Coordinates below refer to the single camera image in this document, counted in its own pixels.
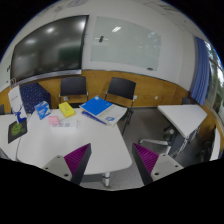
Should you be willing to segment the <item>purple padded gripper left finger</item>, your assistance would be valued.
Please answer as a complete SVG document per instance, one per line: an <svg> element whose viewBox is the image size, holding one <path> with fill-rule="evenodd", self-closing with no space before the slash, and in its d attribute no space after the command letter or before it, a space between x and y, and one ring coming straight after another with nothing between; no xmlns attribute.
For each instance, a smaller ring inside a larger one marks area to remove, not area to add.
<svg viewBox="0 0 224 224"><path fill-rule="evenodd" d="M43 170L79 185L91 153L91 144L88 143L66 156L56 155L43 167Z"/></svg>

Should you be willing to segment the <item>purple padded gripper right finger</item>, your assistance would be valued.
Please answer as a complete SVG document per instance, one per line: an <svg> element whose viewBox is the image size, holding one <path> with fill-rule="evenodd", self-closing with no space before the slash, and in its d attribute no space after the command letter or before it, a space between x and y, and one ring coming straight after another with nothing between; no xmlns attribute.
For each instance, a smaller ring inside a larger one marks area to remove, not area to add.
<svg viewBox="0 0 224 224"><path fill-rule="evenodd" d="M157 154L136 143L132 145L132 154L144 185L182 169L168 154Z"/></svg>

